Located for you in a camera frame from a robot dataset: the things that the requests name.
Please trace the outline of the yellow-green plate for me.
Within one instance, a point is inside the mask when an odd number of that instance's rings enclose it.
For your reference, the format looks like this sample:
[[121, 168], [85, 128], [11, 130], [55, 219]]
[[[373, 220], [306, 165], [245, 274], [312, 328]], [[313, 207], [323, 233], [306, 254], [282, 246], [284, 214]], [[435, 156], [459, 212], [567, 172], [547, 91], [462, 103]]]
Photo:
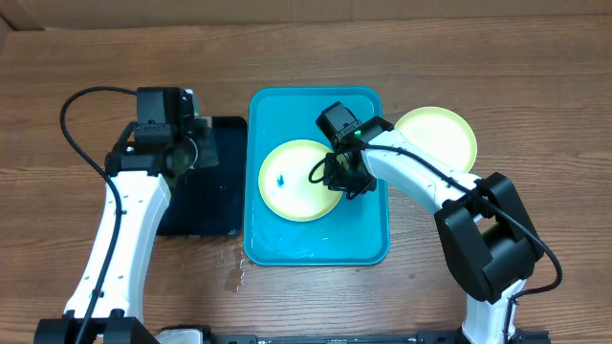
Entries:
[[476, 136], [468, 123], [449, 109], [434, 106], [414, 109], [404, 114], [395, 128], [456, 170], [470, 172], [476, 161]]
[[329, 213], [342, 196], [322, 183], [311, 183], [310, 172], [332, 150], [314, 140], [290, 140], [263, 161], [258, 188], [265, 205], [294, 222], [309, 222]]

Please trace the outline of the dark sponge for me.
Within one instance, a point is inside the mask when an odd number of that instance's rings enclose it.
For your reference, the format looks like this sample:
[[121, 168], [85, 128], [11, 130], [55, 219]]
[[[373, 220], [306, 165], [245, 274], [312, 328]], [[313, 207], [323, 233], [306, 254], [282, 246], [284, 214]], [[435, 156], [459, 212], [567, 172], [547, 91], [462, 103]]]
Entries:
[[194, 168], [208, 168], [219, 163], [216, 140], [214, 138], [212, 118], [196, 118], [191, 136], [198, 149]]

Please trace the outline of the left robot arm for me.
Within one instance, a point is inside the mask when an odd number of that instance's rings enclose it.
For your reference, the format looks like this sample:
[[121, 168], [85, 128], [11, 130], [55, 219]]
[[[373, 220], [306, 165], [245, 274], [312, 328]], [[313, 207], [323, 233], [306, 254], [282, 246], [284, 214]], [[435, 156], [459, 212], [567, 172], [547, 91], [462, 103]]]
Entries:
[[105, 205], [96, 240], [75, 292], [56, 319], [42, 319], [36, 343], [207, 343], [203, 326], [159, 334], [143, 324], [143, 292], [157, 230], [171, 201], [169, 180], [193, 168], [199, 115], [193, 91], [141, 87], [132, 93], [137, 118], [126, 125], [105, 165]]

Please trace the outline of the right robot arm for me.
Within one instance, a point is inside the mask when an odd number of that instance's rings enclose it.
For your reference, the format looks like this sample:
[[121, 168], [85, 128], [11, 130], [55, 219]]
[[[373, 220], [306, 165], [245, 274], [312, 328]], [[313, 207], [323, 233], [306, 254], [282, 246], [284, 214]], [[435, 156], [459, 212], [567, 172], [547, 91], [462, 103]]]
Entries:
[[332, 150], [310, 183], [354, 199], [389, 182], [433, 216], [448, 269], [468, 296], [460, 340], [525, 342], [514, 326], [515, 298], [544, 250], [513, 183], [499, 173], [481, 179], [456, 170], [387, 120], [361, 121], [339, 102], [321, 112], [317, 127]]

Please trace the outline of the black plastic tray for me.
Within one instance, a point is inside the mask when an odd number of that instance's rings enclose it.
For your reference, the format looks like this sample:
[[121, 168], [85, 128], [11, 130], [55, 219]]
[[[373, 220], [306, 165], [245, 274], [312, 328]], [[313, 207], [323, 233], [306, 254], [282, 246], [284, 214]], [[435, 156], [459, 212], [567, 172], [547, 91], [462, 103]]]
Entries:
[[212, 120], [219, 163], [171, 182], [159, 236], [236, 236], [243, 228], [248, 125], [241, 117]]

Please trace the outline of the teal plastic tray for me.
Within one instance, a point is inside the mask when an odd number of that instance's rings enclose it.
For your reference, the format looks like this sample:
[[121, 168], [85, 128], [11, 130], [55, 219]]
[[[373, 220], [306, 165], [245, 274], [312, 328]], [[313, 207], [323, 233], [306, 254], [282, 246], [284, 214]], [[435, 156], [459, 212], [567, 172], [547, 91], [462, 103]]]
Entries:
[[367, 266], [390, 250], [387, 184], [353, 200], [342, 197], [326, 215], [286, 220], [265, 205], [258, 187], [265, 158], [290, 140], [329, 141], [317, 128], [320, 113], [341, 102], [358, 119], [382, 113], [380, 97], [366, 87], [268, 88], [251, 98], [246, 157], [243, 247], [261, 266]]

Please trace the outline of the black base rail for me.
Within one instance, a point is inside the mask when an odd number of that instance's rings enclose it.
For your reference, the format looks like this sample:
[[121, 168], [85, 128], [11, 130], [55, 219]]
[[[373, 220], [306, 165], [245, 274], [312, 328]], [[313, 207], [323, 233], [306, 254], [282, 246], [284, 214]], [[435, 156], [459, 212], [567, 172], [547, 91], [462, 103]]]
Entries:
[[468, 343], [459, 331], [419, 331], [410, 335], [277, 336], [215, 335], [209, 327], [167, 328], [155, 336], [159, 343], [195, 344], [454, 344]]

